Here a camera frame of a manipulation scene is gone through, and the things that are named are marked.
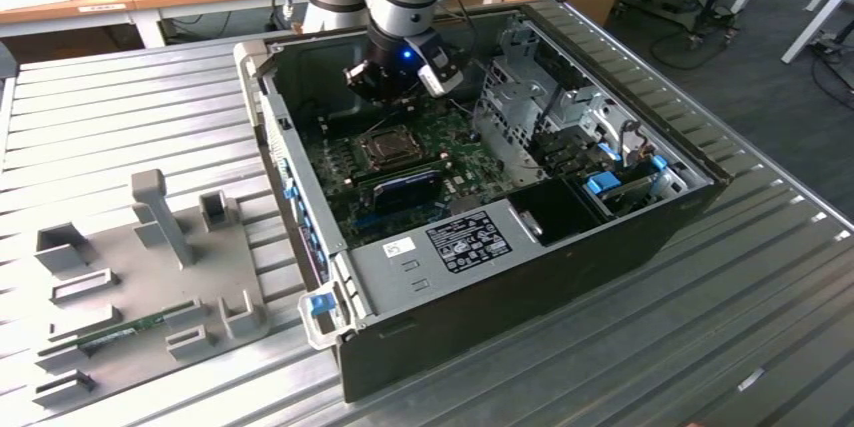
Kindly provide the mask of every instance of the aluminum work table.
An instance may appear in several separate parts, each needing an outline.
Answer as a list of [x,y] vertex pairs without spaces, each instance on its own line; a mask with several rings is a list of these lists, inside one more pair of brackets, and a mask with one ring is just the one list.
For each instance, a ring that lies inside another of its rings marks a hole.
[[851,225],[569,7],[534,4],[735,181],[647,266],[378,395],[346,404],[332,354],[306,342],[303,291],[242,105],[242,39],[21,67],[0,110],[0,412],[31,403],[44,276],[27,232],[130,223],[130,172],[170,205],[240,201],[274,328],[255,343],[47,425],[619,425],[854,422]]

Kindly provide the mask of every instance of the motherboard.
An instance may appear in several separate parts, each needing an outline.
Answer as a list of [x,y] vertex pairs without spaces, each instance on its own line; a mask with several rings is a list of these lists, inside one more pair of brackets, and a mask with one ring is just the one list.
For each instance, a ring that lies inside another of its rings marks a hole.
[[360,126],[318,118],[303,145],[351,248],[463,213],[515,188],[480,141],[472,105],[430,100]]

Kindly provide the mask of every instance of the warning label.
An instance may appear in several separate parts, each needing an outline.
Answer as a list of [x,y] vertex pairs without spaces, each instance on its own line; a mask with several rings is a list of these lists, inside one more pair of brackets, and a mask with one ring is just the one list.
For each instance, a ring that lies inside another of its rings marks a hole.
[[492,219],[478,212],[427,231],[444,266],[459,273],[511,252]]

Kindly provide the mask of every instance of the white sticker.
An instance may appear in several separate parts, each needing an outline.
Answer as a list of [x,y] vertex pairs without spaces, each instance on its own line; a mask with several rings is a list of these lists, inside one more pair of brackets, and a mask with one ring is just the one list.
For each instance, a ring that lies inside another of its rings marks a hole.
[[383,245],[383,250],[386,251],[386,257],[391,259],[394,256],[415,250],[415,242],[412,242],[411,237],[404,237]]
[[104,5],[88,5],[85,7],[79,7],[77,10],[80,12],[101,12],[104,10],[124,10],[128,6],[124,4],[104,4]]

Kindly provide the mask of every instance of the gray carpet floor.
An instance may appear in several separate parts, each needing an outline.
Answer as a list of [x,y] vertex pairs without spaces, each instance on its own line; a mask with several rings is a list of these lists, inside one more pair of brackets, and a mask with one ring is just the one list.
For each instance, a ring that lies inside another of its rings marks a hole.
[[[722,0],[722,5],[729,6],[733,1]],[[811,14],[803,11],[807,2],[753,0],[739,16],[741,33],[733,45],[693,71],[671,69],[650,56],[650,44],[678,31],[674,24],[639,11],[629,11],[611,19],[607,29],[783,168],[854,218],[854,110],[841,106],[815,86],[809,53],[802,54],[793,65],[779,60],[810,21]],[[263,32],[268,14],[268,9],[235,12],[222,35]],[[224,13],[206,15],[196,23],[179,24],[179,27],[202,36],[215,36],[226,16]],[[842,9],[827,29],[838,30],[853,17],[851,11]],[[713,37],[703,51],[690,53],[683,40],[675,37],[662,44],[661,50],[671,62],[679,63],[682,56],[690,60],[714,51],[719,42],[721,36]],[[0,49],[0,71],[9,70],[11,62]],[[818,75],[837,96],[854,105],[854,96],[833,74],[819,68]]]

